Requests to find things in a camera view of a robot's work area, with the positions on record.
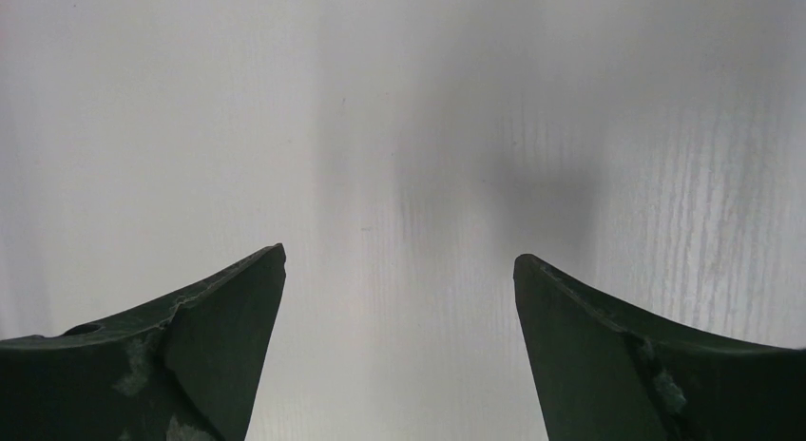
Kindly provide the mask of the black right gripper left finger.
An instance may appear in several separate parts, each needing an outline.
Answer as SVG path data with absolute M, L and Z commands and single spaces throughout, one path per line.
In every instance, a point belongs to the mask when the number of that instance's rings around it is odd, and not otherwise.
M 282 297 L 281 244 L 59 336 L 1 344 L 5 440 L 242 440 Z

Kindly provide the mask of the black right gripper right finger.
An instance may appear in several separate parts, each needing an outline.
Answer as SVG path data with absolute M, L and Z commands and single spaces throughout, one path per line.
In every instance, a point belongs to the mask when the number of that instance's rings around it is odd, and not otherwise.
M 701 331 L 530 254 L 517 314 L 551 440 L 801 440 L 805 353 Z

